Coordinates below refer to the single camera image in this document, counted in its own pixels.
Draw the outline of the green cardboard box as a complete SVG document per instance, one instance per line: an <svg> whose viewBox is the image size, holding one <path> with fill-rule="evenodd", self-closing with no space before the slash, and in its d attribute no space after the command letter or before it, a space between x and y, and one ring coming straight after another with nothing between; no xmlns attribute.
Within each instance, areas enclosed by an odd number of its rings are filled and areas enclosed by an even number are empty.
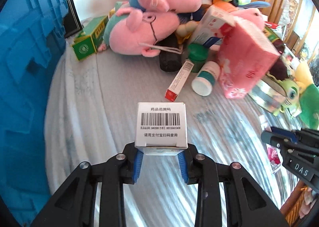
<svg viewBox="0 0 319 227"><path fill-rule="evenodd" d="M95 17L89 21L74 39L72 48L79 61L97 53L103 42L108 16Z"/></svg>

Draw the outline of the yellow duck plush green hood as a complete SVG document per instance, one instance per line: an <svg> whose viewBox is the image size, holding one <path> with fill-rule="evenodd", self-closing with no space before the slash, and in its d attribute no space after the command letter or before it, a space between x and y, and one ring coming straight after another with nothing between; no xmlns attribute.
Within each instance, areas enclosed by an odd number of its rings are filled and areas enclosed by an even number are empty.
<svg viewBox="0 0 319 227"><path fill-rule="evenodd" d="M310 129L318 130L318 87L314 84L308 63L302 61L294 71L294 78L275 80L286 93L279 111L299 117Z"/></svg>

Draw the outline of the small pink pig orange hat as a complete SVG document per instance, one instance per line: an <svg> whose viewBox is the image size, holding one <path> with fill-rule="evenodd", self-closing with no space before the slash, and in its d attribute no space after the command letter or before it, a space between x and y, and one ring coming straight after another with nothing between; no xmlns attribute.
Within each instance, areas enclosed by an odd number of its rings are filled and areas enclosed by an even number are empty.
<svg viewBox="0 0 319 227"><path fill-rule="evenodd" d="M230 13L233 16L249 20L261 30L263 30L265 27L263 15L257 8L238 9L230 2L226 2L224 0L213 0L213 6L218 7L226 13Z"/></svg>

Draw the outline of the white medicine bottle green band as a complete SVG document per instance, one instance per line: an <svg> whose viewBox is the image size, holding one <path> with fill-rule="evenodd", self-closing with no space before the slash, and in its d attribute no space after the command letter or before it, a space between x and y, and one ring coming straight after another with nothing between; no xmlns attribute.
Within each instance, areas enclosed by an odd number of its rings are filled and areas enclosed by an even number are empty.
<svg viewBox="0 0 319 227"><path fill-rule="evenodd" d="M220 66L216 62L206 62L191 83L193 91L204 97L210 95L220 72Z"/></svg>

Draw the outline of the white red blue carton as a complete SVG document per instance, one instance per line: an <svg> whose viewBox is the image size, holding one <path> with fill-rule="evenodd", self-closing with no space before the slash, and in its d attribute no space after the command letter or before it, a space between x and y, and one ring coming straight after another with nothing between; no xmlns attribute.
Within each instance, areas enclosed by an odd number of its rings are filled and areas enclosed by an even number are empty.
<svg viewBox="0 0 319 227"><path fill-rule="evenodd" d="M234 26L235 20L232 15L212 5L192 33L189 44L195 43L210 48L227 35Z"/></svg>

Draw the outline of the red white tube box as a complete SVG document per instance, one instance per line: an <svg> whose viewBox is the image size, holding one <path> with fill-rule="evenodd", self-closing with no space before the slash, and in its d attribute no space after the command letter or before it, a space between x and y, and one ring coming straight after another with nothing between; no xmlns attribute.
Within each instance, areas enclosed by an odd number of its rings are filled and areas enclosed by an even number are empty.
<svg viewBox="0 0 319 227"><path fill-rule="evenodd" d="M186 59L181 69L179 70L174 80L171 82L170 86L167 88L165 92L164 97L167 100L171 102L174 102L176 100L185 82L187 81L193 67L194 67L194 63L190 61L189 59Z"/></svg>

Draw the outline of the light striped bed cover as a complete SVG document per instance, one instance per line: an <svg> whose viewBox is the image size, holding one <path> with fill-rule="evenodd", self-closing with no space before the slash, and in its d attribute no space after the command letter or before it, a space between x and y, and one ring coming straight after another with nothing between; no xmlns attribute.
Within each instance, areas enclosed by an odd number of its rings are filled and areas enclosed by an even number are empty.
<svg viewBox="0 0 319 227"><path fill-rule="evenodd" d="M45 115L46 174L55 192L82 161L98 164L135 140L140 102L164 102L174 79L158 58L124 56L106 50L78 61L67 40L53 76ZM281 207L298 178L273 171L260 139L264 119L270 126L298 129L286 114L273 116L249 97L225 98L218 84L199 96L187 80L177 98L187 112L188 141L221 164L241 163ZM145 156L135 185L124 187L128 226L193 226L197 186L186 185L175 156Z"/></svg>

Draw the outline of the blue plastic storage crate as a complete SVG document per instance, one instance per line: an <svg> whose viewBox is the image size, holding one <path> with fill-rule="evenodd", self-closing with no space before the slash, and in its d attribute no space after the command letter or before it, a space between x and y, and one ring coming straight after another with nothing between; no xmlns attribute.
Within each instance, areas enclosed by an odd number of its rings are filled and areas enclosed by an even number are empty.
<svg viewBox="0 0 319 227"><path fill-rule="evenodd" d="M50 198L44 117L67 13L67 0L8 0L1 11L1 198L22 226Z"/></svg>

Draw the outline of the black picture frame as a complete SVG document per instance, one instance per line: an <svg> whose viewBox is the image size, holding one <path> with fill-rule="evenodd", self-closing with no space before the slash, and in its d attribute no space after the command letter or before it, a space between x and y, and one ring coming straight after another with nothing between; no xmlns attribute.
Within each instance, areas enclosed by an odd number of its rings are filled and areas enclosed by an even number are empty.
<svg viewBox="0 0 319 227"><path fill-rule="evenodd" d="M65 38L71 37L83 29L83 26L80 22L79 16L76 11L74 0L67 0L67 4L68 4L68 13L63 19L63 26L65 29L65 34L64 34Z"/></svg>

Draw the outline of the green cap bottle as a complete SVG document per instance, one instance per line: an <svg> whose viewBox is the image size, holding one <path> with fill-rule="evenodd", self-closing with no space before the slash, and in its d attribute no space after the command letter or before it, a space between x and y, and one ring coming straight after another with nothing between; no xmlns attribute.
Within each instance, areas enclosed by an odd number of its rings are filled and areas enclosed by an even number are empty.
<svg viewBox="0 0 319 227"><path fill-rule="evenodd" d="M187 50L188 59L194 64L191 72L198 73L208 59L209 49L203 45L191 43Z"/></svg>

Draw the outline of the pink pig plush with glasses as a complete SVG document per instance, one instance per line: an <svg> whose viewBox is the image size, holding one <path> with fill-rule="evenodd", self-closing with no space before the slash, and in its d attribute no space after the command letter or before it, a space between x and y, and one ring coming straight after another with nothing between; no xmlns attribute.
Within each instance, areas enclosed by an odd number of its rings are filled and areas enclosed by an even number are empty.
<svg viewBox="0 0 319 227"><path fill-rule="evenodd" d="M177 48L156 46L179 25L179 17L174 12L143 12L133 7L121 7L107 22L98 51L111 48L117 54L144 57L156 57L162 50L179 54Z"/></svg>

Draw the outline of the blue plastic spoon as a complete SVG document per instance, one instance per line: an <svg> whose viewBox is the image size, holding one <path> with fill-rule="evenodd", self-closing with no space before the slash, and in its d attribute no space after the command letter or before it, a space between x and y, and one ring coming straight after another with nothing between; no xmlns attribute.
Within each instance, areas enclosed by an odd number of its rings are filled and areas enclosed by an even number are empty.
<svg viewBox="0 0 319 227"><path fill-rule="evenodd" d="M255 2L250 2L247 4L243 4L243 5L238 5L238 7L243 8L243 9L249 9L249 8L262 9L262 8L267 8L270 6L271 6L270 3L264 2L264 1L255 1Z"/></svg>

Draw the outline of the white medicine box with barcode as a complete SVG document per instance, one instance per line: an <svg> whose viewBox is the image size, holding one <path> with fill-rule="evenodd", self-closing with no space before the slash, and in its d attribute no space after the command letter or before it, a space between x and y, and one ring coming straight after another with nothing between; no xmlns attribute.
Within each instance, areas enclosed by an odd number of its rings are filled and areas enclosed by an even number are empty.
<svg viewBox="0 0 319 227"><path fill-rule="evenodd" d="M175 156L188 148L184 103L139 102L135 147L145 155Z"/></svg>

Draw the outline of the pink tissue pack upright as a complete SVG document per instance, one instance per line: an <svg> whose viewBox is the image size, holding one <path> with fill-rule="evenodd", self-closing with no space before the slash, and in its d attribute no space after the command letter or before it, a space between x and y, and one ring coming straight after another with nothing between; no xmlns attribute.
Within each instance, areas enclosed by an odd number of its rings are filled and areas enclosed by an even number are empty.
<svg viewBox="0 0 319 227"><path fill-rule="evenodd" d="M243 98L280 57L254 23L235 17L235 27L223 38L217 53L219 83L225 98Z"/></svg>

